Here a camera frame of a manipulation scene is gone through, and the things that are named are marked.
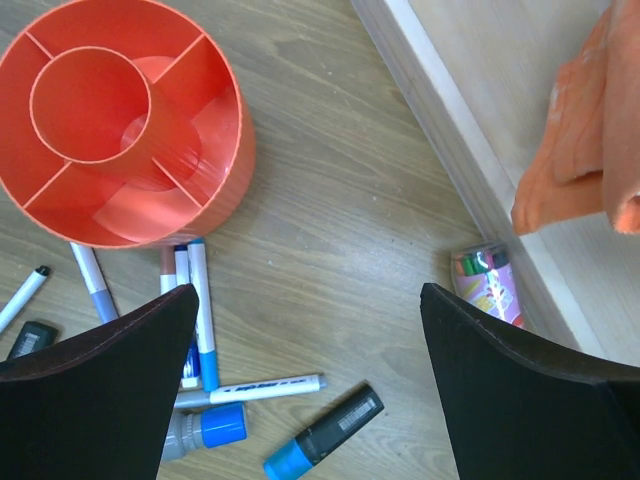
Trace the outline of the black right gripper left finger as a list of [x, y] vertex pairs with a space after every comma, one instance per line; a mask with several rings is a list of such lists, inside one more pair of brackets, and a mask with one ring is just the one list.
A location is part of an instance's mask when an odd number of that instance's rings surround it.
[[183, 285], [2, 362], [2, 478], [155, 478], [198, 307]]

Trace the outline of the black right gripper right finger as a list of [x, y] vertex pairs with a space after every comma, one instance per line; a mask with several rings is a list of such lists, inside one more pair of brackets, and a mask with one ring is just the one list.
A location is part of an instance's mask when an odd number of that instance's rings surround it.
[[460, 478], [638, 478], [638, 368], [514, 327], [435, 283], [420, 310]]

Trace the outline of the white purple marker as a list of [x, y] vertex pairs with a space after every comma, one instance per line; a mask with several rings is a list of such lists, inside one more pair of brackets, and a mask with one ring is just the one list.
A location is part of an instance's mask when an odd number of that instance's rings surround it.
[[119, 315], [115, 303], [93, 249], [74, 242], [70, 246], [101, 322], [117, 319]]

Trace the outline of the white black pen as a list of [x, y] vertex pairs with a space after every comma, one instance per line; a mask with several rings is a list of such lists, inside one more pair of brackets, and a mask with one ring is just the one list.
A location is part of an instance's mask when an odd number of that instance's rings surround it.
[[51, 268], [41, 265], [34, 269], [19, 289], [13, 294], [0, 314], [0, 331], [3, 332], [35, 295], [51, 273]]

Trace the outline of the white grey marker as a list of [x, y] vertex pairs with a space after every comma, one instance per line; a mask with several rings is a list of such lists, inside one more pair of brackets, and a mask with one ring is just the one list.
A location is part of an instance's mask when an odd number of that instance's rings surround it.
[[324, 389], [327, 384], [323, 374], [312, 374], [225, 386], [212, 392], [185, 390], [178, 393], [174, 407], [194, 409], [232, 402], [315, 393]]

